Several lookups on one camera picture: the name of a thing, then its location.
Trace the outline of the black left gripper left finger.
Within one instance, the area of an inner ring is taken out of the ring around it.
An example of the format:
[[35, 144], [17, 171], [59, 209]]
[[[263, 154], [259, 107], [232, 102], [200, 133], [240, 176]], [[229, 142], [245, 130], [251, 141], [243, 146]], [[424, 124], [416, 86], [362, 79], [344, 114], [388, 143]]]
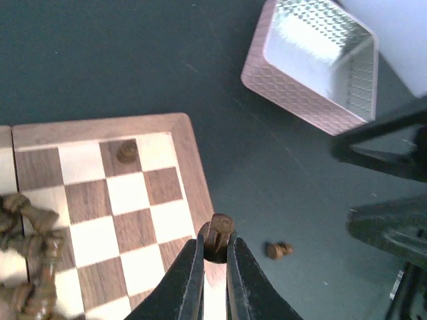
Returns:
[[203, 318], [204, 238], [190, 239], [160, 281], [126, 320]]

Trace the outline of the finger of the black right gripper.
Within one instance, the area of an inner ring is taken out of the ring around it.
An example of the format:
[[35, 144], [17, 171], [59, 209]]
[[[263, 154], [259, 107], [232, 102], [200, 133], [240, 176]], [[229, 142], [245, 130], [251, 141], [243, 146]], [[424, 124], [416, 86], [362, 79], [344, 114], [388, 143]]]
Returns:
[[355, 207], [346, 229], [363, 243], [426, 266], [425, 195]]
[[333, 158], [373, 171], [426, 182], [426, 114], [386, 116], [331, 140]]

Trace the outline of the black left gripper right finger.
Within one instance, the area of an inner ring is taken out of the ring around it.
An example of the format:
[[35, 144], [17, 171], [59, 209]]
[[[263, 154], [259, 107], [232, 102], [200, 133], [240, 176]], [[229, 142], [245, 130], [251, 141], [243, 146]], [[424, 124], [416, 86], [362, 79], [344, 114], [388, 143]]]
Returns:
[[228, 319], [302, 320], [274, 289], [237, 233], [230, 237], [227, 258]]

